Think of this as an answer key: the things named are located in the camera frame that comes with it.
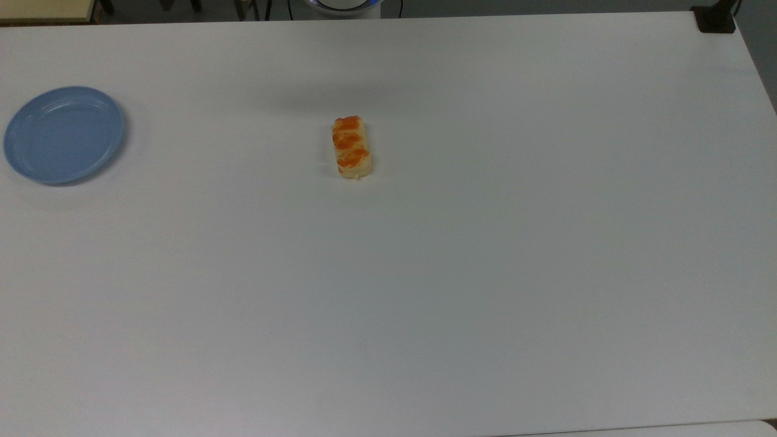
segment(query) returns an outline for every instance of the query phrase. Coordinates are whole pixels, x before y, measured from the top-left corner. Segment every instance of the floor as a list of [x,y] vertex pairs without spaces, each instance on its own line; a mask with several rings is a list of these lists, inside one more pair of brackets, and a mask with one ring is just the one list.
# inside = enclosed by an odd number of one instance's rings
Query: floor
[[[303,0],[288,0],[294,19],[308,19],[311,9]],[[113,0],[112,16],[96,12],[101,24],[181,23],[237,21],[233,0],[201,0],[195,12],[189,0],[175,0],[163,11],[159,0]],[[257,0],[261,19],[267,0]],[[400,0],[385,0],[382,15],[399,14]],[[711,5],[714,0],[404,0],[403,18],[433,16],[491,16],[521,14],[687,11],[692,5]],[[246,11],[253,21],[253,10]],[[289,20],[285,0],[275,0],[271,20]],[[737,22],[750,49],[772,105],[777,108],[777,2],[743,0]]]

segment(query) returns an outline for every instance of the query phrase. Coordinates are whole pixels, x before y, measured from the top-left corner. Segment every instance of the table surface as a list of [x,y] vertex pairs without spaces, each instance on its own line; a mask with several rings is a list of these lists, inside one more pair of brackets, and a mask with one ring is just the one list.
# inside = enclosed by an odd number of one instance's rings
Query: table surface
[[[777,416],[777,117],[739,33],[690,12],[19,28],[0,58],[3,124],[68,85],[127,121],[81,184],[0,166],[6,435]],[[329,137],[351,114],[359,181]]]
[[95,0],[0,0],[0,23],[87,23]]

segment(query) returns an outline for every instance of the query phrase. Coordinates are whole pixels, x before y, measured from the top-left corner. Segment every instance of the bread roll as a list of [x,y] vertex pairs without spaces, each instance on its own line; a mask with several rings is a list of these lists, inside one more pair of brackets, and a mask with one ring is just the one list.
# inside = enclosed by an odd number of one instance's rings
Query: bread roll
[[372,158],[367,148],[367,135],[361,117],[338,118],[332,125],[337,171],[348,179],[359,179],[372,171]]

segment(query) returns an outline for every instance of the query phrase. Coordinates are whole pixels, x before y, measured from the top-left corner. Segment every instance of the orange topping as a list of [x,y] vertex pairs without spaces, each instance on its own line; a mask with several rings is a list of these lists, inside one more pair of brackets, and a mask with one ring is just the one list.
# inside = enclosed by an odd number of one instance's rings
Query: orange topping
[[348,150],[356,147],[356,145],[361,142],[361,136],[359,134],[340,134],[340,135],[333,135],[332,140],[334,140],[335,143],[335,149],[338,150]]
[[338,118],[335,121],[335,130],[338,131],[355,131],[359,128],[359,116],[352,115],[350,117]]
[[362,159],[368,157],[370,152],[365,149],[355,149],[349,152],[345,152],[341,157],[337,159],[337,165],[342,167],[355,167],[358,166]]

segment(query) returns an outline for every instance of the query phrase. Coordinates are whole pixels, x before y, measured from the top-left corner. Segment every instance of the plate rim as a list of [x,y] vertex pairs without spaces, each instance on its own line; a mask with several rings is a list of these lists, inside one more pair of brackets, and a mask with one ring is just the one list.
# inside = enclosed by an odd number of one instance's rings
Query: plate rim
[[[67,177],[58,177],[58,178],[45,177],[45,175],[41,175],[39,173],[31,173],[26,171],[26,169],[24,168],[19,168],[18,150],[15,145],[14,146],[11,145],[9,136],[14,131],[16,131],[19,128],[19,126],[22,126],[23,112],[25,110],[28,110],[31,107],[34,107],[41,100],[45,100],[46,97],[49,96],[50,94],[67,92],[67,91],[72,91],[72,92],[86,91],[87,93],[96,93],[105,102],[107,102],[110,109],[115,110],[117,114],[118,123],[117,123],[117,127],[115,128],[117,131],[116,140],[110,141],[103,155],[95,163],[83,169],[82,171],[73,173]],[[11,166],[11,168],[13,168],[14,171],[16,171],[18,174],[24,176],[29,180],[33,180],[41,184],[49,184],[49,185],[67,184],[69,182],[81,180],[102,169],[113,158],[113,156],[116,155],[116,152],[119,149],[119,146],[121,145],[123,138],[124,138],[124,113],[121,111],[121,108],[119,107],[118,103],[116,103],[116,100],[113,99],[113,97],[109,96],[107,93],[99,89],[95,89],[90,86],[62,86],[60,88],[50,89],[45,93],[41,93],[35,96],[31,100],[23,104],[22,107],[20,107],[16,111],[13,117],[11,117],[11,121],[8,123],[8,126],[5,129],[5,134],[3,135],[3,154],[5,155],[5,160]]]

